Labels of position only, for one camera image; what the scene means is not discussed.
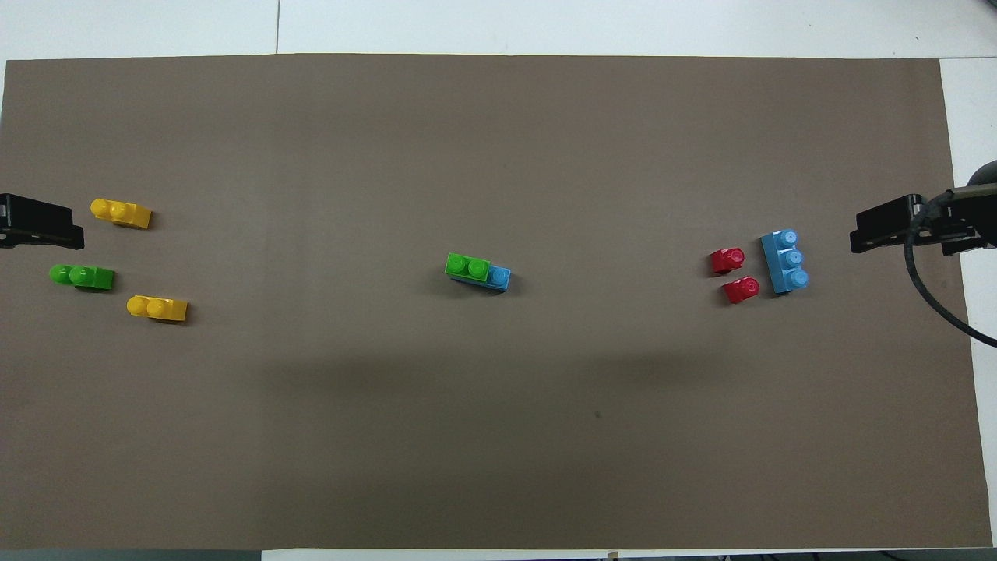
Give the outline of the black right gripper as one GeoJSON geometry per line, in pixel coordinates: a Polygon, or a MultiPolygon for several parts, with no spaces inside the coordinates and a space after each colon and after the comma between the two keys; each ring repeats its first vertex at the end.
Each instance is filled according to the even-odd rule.
{"type": "MultiPolygon", "coordinates": [[[[883,246],[903,245],[908,228],[925,203],[923,196],[907,194],[863,210],[850,233],[852,253],[883,246]]],[[[994,248],[996,242],[996,187],[969,185],[947,189],[923,207],[927,242],[940,244],[945,256],[994,248]]]]}

